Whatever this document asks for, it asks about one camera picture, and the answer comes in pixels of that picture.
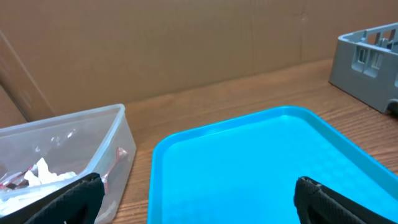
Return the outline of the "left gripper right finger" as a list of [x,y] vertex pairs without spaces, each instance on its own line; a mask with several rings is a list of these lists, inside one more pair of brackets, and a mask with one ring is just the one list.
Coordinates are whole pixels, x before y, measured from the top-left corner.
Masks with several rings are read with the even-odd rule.
[[294,205],[301,224],[396,224],[306,176],[296,181]]

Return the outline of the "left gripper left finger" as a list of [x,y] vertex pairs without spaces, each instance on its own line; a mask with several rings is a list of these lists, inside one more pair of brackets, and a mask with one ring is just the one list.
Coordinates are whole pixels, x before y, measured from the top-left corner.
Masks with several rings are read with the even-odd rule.
[[90,173],[1,218],[1,224],[94,224],[105,196],[98,173]]

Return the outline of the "white napkin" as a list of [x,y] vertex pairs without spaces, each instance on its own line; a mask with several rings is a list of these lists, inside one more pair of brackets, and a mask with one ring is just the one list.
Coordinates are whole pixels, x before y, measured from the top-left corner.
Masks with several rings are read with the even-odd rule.
[[[29,170],[25,174],[25,179],[29,181],[28,187],[35,187],[44,184],[51,184],[54,182],[59,182],[62,180],[71,179],[76,176],[76,173],[73,171],[65,172],[62,174],[56,174],[49,171],[49,167],[42,157],[35,165],[34,168]],[[15,197],[11,197],[9,199],[3,200],[1,199],[1,217],[6,216],[12,212],[16,212],[17,210],[25,207],[38,199],[52,193],[54,190],[58,190],[58,188],[52,188],[50,190],[41,190],[35,191],[32,193],[26,193],[22,195],[18,195]]]

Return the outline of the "red sauce packet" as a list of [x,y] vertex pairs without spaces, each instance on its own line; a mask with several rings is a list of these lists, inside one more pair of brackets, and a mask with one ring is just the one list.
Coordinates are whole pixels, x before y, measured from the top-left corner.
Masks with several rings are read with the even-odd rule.
[[129,155],[129,153],[128,153],[125,149],[123,149],[123,148],[121,148],[121,147],[118,147],[118,148],[116,149],[116,158],[115,158],[115,161],[113,162],[112,166],[105,172],[105,174],[101,176],[101,181],[102,181],[102,183],[103,183],[103,185],[104,185],[105,194],[108,194],[108,193],[109,193],[109,183],[108,183],[108,179],[109,179],[110,173],[111,173],[111,172],[114,170],[114,168],[119,164],[119,162],[120,162],[121,160],[123,160],[124,158],[126,158],[128,155]]

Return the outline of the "foil wrapper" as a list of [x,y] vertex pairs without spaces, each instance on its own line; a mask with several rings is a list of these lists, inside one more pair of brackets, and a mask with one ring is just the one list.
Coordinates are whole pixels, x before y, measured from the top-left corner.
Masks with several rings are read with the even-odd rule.
[[23,172],[10,173],[6,172],[1,175],[1,191],[8,192],[11,190],[23,189],[29,186],[29,181],[25,179],[25,174],[32,170],[34,166],[30,166]]

